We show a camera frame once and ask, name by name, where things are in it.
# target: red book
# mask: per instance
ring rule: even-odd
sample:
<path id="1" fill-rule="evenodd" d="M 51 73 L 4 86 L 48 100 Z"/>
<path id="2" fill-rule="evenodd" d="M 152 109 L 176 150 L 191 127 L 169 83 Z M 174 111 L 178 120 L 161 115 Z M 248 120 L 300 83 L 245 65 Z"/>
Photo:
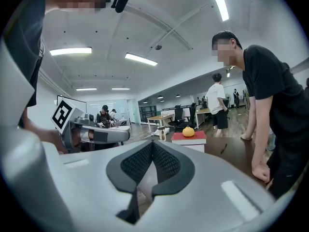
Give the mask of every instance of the red book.
<path id="1" fill-rule="evenodd" d="M 196 131 L 194 136 L 185 137 L 181 132 L 175 132 L 172 136 L 172 143 L 178 145 L 202 145 L 206 143 L 206 134 L 202 130 Z"/>

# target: orange pumpkin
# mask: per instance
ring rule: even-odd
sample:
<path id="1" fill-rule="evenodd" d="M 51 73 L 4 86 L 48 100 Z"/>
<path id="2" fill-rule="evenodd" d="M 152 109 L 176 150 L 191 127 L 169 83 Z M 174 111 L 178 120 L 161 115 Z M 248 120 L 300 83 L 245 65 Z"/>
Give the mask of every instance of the orange pumpkin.
<path id="1" fill-rule="evenodd" d="M 183 129 L 183 135 L 185 137 L 192 137 L 194 136 L 194 134 L 195 134 L 194 129 L 191 127 L 187 126 L 186 128 Z"/>

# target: black shorts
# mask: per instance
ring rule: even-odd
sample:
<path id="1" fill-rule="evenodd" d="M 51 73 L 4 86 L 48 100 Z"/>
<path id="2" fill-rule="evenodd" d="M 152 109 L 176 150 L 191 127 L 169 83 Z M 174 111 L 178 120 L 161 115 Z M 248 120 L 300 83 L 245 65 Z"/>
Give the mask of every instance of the black shorts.
<path id="1" fill-rule="evenodd" d="M 309 160 L 309 150 L 307 138 L 292 144 L 283 143 L 276 138 L 275 145 L 267 161 L 270 179 L 273 178 L 268 190 L 278 199 L 293 186 L 302 174 Z"/>
<path id="2" fill-rule="evenodd" d="M 218 126 L 218 129 L 227 128 L 227 112 L 220 110 L 216 114 L 212 115 L 213 126 Z"/>

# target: wooden table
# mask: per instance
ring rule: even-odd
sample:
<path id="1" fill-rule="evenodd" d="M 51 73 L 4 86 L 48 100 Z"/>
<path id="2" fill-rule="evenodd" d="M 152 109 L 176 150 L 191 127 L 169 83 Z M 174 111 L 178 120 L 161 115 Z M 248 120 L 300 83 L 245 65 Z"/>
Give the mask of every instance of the wooden table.
<path id="1" fill-rule="evenodd" d="M 259 184 L 265 186 L 265 183 L 252 174 L 251 161 L 254 153 L 254 143 L 252 140 L 244 141 L 240 138 L 212 137 L 207 138 L 205 144 L 205 153 L 220 157 L 231 163 L 234 167 L 253 178 Z"/>
<path id="2" fill-rule="evenodd" d="M 209 108 L 200 109 L 195 112 L 195 118 L 197 120 L 197 128 L 199 128 L 199 122 L 198 122 L 198 114 L 211 114 Z"/>
<path id="3" fill-rule="evenodd" d="M 151 129 L 150 129 L 150 120 L 159 120 L 159 123 L 160 123 L 160 126 L 163 126 L 163 120 L 164 119 L 168 119 L 168 118 L 174 118 L 174 114 L 171 114 L 171 115 L 163 115 L 163 117 L 161 116 L 154 116 L 154 117 L 150 117 L 150 118 L 147 118 L 147 121 L 148 121 L 148 128 L 149 128 L 149 132 L 151 132 Z"/>

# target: cap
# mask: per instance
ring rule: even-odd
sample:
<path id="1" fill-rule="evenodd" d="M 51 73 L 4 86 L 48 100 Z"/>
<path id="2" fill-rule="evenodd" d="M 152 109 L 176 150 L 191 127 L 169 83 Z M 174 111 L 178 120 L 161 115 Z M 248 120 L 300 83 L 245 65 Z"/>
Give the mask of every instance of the cap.
<path id="1" fill-rule="evenodd" d="M 108 110 L 108 106 L 104 105 L 104 106 L 102 106 L 102 109 L 106 112 Z"/>

